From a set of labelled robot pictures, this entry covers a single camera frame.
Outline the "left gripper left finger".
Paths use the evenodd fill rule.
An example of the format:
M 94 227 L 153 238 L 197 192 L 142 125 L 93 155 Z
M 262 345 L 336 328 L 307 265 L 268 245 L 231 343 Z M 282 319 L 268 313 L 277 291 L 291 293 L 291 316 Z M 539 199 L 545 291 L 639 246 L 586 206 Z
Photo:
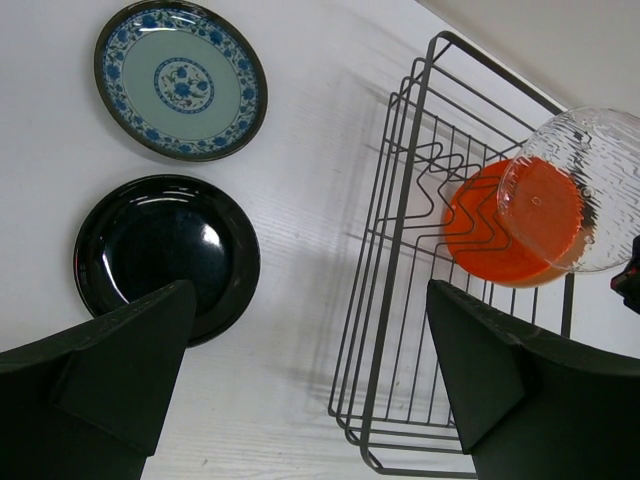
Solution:
M 4 479 L 138 479 L 191 334 L 185 280 L 1 355 Z

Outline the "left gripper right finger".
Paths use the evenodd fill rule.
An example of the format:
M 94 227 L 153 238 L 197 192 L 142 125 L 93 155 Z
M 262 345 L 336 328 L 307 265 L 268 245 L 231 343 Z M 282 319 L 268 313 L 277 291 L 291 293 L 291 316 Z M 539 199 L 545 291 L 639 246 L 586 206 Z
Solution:
M 481 479 L 636 479 L 639 361 L 567 339 L 443 280 L 431 336 Z

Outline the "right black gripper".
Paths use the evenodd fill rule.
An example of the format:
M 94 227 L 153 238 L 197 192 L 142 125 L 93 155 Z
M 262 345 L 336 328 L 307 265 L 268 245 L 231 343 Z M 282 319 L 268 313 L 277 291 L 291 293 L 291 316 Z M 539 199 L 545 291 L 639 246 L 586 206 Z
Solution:
M 632 256 L 621 273 L 611 279 L 611 289 L 623 298 L 623 304 L 640 314 L 640 236 L 632 244 Z

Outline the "clear glass plate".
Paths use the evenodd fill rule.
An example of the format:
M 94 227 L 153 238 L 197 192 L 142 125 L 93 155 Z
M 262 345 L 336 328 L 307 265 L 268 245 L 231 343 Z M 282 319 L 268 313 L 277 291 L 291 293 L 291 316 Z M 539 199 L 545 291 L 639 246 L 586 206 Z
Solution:
M 509 162 L 499 218 L 535 257 L 567 272 L 627 263 L 639 235 L 639 119 L 605 107 L 560 113 Z

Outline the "orange plate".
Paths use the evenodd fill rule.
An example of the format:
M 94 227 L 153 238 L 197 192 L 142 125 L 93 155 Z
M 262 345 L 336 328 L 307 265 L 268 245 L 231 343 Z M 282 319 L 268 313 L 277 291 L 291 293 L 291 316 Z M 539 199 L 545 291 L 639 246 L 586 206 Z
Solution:
M 537 157 L 518 162 L 511 171 L 515 186 L 501 192 L 510 164 L 488 165 L 457 189 L 443 213 L 443 234 L 468 273 L 529 288 L 561 275 L 551 264 L 575 251 L 583 201 L 570 176 Z

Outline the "black plate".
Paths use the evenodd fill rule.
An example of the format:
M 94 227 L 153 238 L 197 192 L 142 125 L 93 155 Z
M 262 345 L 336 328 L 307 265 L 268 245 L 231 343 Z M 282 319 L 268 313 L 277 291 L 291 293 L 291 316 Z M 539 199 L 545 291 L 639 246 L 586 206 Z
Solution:
M 257 289 L 261 252 L 242 207 L 198 178 L 157 174 L 127 182 L 87 214 L 73 273 L 95 317 L 177 280 L 195 289 L 192 346 L 229 330 Z

